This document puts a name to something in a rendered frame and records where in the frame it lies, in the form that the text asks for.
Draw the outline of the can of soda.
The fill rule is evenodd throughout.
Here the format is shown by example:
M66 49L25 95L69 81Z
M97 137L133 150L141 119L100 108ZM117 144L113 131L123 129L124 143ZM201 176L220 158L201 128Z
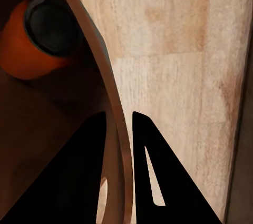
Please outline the can of soda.
M24 0L0 37L0 66L19 80L33 81L68 66L83 47L83 31L64 0Z

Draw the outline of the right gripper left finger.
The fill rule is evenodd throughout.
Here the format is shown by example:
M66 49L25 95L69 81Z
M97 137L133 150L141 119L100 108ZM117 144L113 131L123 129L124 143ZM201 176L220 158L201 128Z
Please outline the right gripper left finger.
M88 117L0 224L96 224L106 112Z

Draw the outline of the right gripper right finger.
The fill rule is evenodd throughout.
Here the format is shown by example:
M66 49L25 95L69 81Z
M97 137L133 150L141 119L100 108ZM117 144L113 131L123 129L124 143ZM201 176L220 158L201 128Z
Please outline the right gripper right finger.
M137 224L222 224L152 119L133 111L132 133ZM153 202L145 148L166 206Z

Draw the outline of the trash can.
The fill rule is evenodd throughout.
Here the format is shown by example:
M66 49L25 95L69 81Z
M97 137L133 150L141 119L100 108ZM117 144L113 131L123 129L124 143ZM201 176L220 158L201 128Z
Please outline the trash can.
M0 0L0 37L24 0ZM108 180L101 224L131 224L133 167L127 125L105 41L81 0L64 0L83 31L68 66L33 81L0 66L0 221L84 121L106 112L100 188Z

